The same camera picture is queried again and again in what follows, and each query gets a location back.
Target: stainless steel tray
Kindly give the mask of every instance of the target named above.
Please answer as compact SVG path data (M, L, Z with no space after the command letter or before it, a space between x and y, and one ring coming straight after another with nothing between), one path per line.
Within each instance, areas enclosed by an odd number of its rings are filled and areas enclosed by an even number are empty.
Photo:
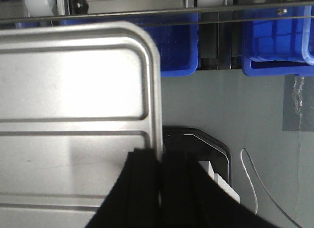
M161 154L159 54L130 23L0 31L0 102L4 227L30 209L41 212L39 227L52 227L56 218L41 215L56 209L88 220L128 151Z

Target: gray surface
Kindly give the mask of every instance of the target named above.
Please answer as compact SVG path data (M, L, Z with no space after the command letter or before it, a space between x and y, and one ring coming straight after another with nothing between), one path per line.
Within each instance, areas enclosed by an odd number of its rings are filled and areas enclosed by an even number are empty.
M132 24L1 31L0 85L1 227L83 227L128 151L161 154L159 54Z
M197 71L162 78L163 124L195 127L224 142L232 152L232 185L254 210L240 162L245 147L283 209L305 228L314 227L314 133L282 131L284 76L247 77L241 70ZM271 203L244 156L255 185L258 214L280 227L293 225Z

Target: metal bar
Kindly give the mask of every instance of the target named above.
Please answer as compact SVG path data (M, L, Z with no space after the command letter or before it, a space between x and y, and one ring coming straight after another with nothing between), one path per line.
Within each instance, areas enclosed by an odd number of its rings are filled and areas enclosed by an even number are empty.
M86 0L88 14L184 8L184 0Z
M18 18L24 16L22 1L0 2L0 19Z
M216 12L217 16L219 13L230 12L230 11L244 11L251 9L266 9L266 8L283 8L293 6L306 6L314 5L314 1L298 1L298 2L284 2L284 3L272 3L272 4L254 4L254 5L227 5L217 6L209 8L182 8L182 9L168 9L168 10L156 10L156 11L134 11L134 12L116 12L116 13L99 13L99 14L84 14L84 15L69 15L69 16L48 16L48 17L29 17L29 18L14 18L14 19L2 19L0 24L9 24L16 22L31 22L31 21L58 21L58 20L79 20L79 19L100 19L123 18L126 17L140 17L140 16L176 16L190 13L209 13ZM190 24L211 24L211 23L229 23L229 22L247 22L254 20L281 20L281 19L302 19L302 18L314 18L314 16L281 16L281 17L262 17L262 18L237 18L234 19L219 19L218 17L214 20L204 20L197 23L187 21L175 21L157 24L139 24L139 26L155 26L155 25L190 25Z

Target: white cable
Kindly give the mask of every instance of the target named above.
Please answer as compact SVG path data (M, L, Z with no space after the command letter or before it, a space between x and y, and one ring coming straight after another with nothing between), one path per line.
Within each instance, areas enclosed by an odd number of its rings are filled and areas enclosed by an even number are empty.
M258 172L257 172L257 170L256 170L256 168L255 168L255 165L254 165L254 163L253 163L253 160L252 160L252 158L251 158L249 152L246 150L246 148L243 148L243 149L241 150L241 152L240 152L240 158L241 158L241 162L242 162L243 168L244 168L244 170L245 170L245 172L246 172L246 175L247 175L248 178L249 178L249 181L251 182L251 179L250 179L250 177L249 177L249 174L247 173L247 170L246 170L245 165L244 165L244 162L243 162L243 158L242 158L242 153L243 153L243 151L246 152L246 154L247 154L247 156L248 156L248 158L249 158L249 161L250 161L250 163L251 163L251 165L252 165L252 167L253 167L253 170L254 170L255 175L257 176L257 178L258 178L260 184L262 185L264 191L266 192L266 194L268 195L268 197L271 199L271 201L276 205L276 207L281 211L281 213L282 213L289 221L291 221L296 227L298 227L298 228L303 228L303 227L300 226L296 221L294 221L294 220L280 207L280 205L274 200L274 198L271 196L270 192L267 190L266 186L265 186L264 183L262 182L262 179L260 178L260 175L258 174ZM255 190L254 190L254 187L253 187L252 182L251 182L251 186L252 186L253 192L254 192L254 194L255 194Z
M243 161L243 157L242 157L243 151L245 151L245 148L241 149L241 152L240 152L240 159L241 159L241 163L242 163L243 169L244 169L244 171L245 171L245 174L246 174L246 176L247 176L247 178L248 178L248 180L249 180L249 182L250 182L250 185L251 185L251 188L252 188L252 191L253 191L253 196L254 196L254 200L255 200L255 211L254 211L254 213L255 213L255 215L256 215L256 214L257 214L257 210L258 210L258 208L259 208L259 203L258 203L258 201L257 201L257 196L256 196L256 192L255 192L255 189L254 189L254 185L253 185L253 183L252 183L252 181L251 181L250 175L249 175L249 173L247 172L246 167L245 167L245 164L244 164L244 161Z

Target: white block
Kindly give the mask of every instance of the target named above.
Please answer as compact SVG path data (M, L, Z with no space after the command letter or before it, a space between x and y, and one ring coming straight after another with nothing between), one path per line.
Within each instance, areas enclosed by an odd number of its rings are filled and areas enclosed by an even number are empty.
M218 174L214 174L215 182L235 201L240 203L240 196L234 191L233 188Z
M210 161L208 161L208 175L211 177L211 179L215 180L214 169L212 168Z

